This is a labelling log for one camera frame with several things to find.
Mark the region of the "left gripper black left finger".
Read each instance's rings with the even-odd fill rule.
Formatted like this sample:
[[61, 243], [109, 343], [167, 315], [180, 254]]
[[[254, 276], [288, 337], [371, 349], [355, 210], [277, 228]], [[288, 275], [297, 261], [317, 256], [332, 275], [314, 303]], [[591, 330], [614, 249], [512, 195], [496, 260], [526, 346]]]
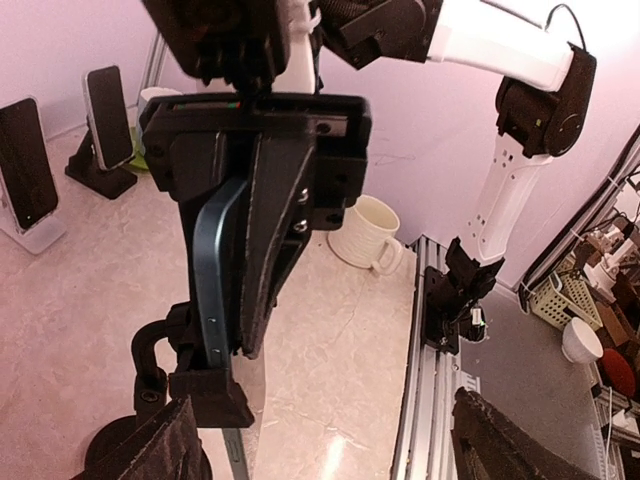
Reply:
[[85, 460], [81, 479], [211, 479], [190, 397], [169, 402], [101, 458]]

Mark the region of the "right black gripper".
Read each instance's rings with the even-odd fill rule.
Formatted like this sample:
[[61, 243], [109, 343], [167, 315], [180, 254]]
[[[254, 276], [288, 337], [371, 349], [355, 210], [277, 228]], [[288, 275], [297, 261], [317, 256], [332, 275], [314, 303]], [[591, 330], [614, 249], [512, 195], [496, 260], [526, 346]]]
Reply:
[[250, 181], [239, 323], [242, 353], [255, 359], [295, 207], [311, 229], [335, 231], [362, 193], [370, 105], [348, 95], [164, 96], [149, 101], [141, 125], [156, 186], [178, 205], [192, 310], [222, 302], [221, 235], [233, 195], [225, 182]]

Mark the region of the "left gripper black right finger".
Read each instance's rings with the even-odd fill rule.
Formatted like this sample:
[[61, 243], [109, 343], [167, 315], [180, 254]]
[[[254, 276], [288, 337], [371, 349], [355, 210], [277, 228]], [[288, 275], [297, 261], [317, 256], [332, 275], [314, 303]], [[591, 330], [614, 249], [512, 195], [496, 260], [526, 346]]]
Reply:
[[592, 479], [543, 447], [475, 391], [455, 392], [451, 439], [460, 479]]

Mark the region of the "teal phone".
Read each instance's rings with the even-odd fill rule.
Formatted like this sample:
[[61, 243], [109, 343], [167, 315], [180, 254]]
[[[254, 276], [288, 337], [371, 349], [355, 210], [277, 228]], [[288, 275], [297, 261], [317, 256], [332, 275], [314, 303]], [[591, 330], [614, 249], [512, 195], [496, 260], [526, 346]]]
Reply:
[[233, 277], [233, 241], [226, 237], [235, 229], [235, 218], [246, 182], [226, 181], [199, 209], [192, 242], [190, 278], [192, 301], [197, 306], [207, 366], [196, 400], [196, 420], [203, 428], [222, 431], [235, 479], [247, 479], [249, 467], [241, 430], [253, 424], [242, 387], [232, 375], [230, 348], [230, 299]]

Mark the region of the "black round-base stand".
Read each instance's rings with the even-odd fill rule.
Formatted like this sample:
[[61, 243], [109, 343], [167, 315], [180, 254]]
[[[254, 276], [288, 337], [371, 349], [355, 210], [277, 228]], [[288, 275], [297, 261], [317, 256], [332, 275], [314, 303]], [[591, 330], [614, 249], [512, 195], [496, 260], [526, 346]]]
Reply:
[[136, 370], [134, 412], [104, 426], [91, 440], [85, 460], [104, 455], [99, 441], [110, 449], [118, 446], [173, 400], [190, 397], [196, 419], [196, 400], [207, 366], [202, 346], [187, 303], [172, 306], [165, 319], [138, 330], [131, 343]]

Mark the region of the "black folding phone stand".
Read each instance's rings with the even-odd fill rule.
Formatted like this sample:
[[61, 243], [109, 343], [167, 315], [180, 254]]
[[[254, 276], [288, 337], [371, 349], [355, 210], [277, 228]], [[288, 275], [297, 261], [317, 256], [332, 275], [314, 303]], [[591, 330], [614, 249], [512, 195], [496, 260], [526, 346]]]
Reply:
[[66, 176], [109, 200], [115, 200], [137, 183], [137, 176], [123, 167], [102, 170], [91, 131], [88, 130], [76, 153], [69, 157], [64, 169]]

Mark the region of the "white folding phone stand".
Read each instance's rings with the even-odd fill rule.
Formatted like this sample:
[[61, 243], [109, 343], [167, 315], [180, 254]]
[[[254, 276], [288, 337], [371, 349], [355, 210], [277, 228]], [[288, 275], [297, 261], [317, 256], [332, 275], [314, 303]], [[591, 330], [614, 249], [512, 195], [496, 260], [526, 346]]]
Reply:
[[66, 225], [56, 217], [58, 207], [54, 207], [31, 227], [24, 229], [1, 177], [1, 231], [32, 255], [39, 255], [60, 240], [67, 232]]

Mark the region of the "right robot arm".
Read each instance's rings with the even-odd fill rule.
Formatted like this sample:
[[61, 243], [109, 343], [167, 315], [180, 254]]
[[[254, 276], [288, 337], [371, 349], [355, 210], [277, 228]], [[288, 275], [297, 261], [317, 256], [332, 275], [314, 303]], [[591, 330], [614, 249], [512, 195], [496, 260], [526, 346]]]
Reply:
[[426, 284], [423, 340], [456, 352], [494, 286], [541, 169], [579, 138], [596, 61], [486, 1], [149, 1], [183, 72], [229, 93], [169, 96], [141, 115], [159, 190], [178, 204], [191, 304], [209, 364], [256, 356], [315, 230], [362, 191], [371, 107], [414, 153], [441, 133], [454, 159], [487, 143], [482, 73], [500, 79], [492, 164], [443, 270]]

